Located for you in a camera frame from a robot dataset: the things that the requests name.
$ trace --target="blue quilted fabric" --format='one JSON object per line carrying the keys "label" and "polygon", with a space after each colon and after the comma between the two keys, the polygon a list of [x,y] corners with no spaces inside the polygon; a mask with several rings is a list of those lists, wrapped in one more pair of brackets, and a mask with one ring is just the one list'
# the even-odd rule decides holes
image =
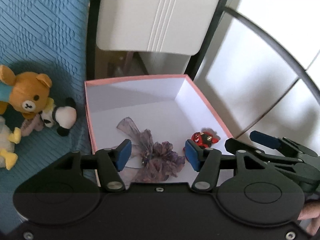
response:
{"label": "blue quilted fabric", "polygon": [[[85,42],[89,0],[0,0],[0,64],[15,74],[46,73],[50,96],[57,105],[66,97],[77,103],[78,120],[69,136],[55,129],[32,132],[16,145],[19,159],[10,170],[0,169],[0,231],[19,223],[12,204],[15,188],[70,150],[90,152],[84,112]],[[20,113],[8,108],[7,125],[20,127]],[[93,173],[87,176],[94,178]]]}

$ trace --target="teddy bear head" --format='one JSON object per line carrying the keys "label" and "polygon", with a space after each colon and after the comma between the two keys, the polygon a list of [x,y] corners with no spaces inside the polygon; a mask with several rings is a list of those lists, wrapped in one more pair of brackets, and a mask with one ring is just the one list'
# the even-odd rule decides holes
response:
{"label": "teddy bear head", "polygon": [[15,75],[10,68],[2,66],[0,81],[11,89],[8,103],[25,118],[33,118],[46,107],[52,86],[46,74],[23,72]]}

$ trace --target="red and black toy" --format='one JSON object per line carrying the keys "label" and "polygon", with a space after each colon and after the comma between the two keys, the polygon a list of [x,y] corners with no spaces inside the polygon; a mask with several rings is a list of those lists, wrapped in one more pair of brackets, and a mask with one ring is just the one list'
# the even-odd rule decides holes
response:
{"label": "red and black toy", "polygon": [[215,138],[209,132],[196,132],[192,135],[191,140],[193,140],[201,149],[210,148],[212,144],[219,141],[219,139]]}

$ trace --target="gray curved tube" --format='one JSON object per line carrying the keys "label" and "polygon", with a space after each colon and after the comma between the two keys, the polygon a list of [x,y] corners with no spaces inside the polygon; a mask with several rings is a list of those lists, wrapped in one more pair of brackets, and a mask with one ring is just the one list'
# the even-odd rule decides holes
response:
{"label": "gray curved tube", "polygon": [[313,82],[300,63],[278,41],[272,38],[268,33],[266,33],[248,18],[239,14],[232,8],[225,7],[224,11],[247,26],[250,30],[262,38],[271,48],[273,48],[285,60],[285,62],[287,62],[287,64],[298,75],[298,77],[303,80],[320,105],[320,90],[318,89],[317,85]]}

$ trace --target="pink box rim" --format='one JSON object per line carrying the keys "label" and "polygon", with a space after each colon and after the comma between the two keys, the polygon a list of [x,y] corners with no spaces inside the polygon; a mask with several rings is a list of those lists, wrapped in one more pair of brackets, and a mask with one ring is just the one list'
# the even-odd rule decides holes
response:
{"label": "pink box rim", "polygon": [[98,151],[96,141],[93,137],[93,127],[91,124],[90,119],[90,109],[88,105],[88,99],[87,99],[87,88],[92,86],[101,86],[106,84],[113,84],[113,83],[120,83],[120,82],[126,82],[126,81],[137,81],[137,80],[148,80],[148,79],[166,79],[166,78],[184,78],[188,81],[188,83],[192,86],[192,88],[195,90],[195,92],[198,94],[198,96],[201,98],[201,100],[205,103],[207,108],[210,110],[212,115],[215,117],[215,119],[218,121],[219,125],[222,127],[223,131],[226,133],[228,138],[232,138],[232,134],[227,128],[227,126],[224,124],[216,110],[212,107],[212,105],[209,103],[207,98],[204,96],[204,94],[200,91],[200,89],[194,84],[194,82],[191,80],[191,78],[188,75],[183,74],[177,74],[177,75],[144,75],[144,76],[129,76],[129,77],[116,77],[116,78],[104,78],[104,79],[95,79],[95,80],[89,80],[84,82],[84,89],[85,89],[85,96],[86,96],[86,117],[87,122],[89,126],[89,135],[90,140],[93,148],[93,154]]}

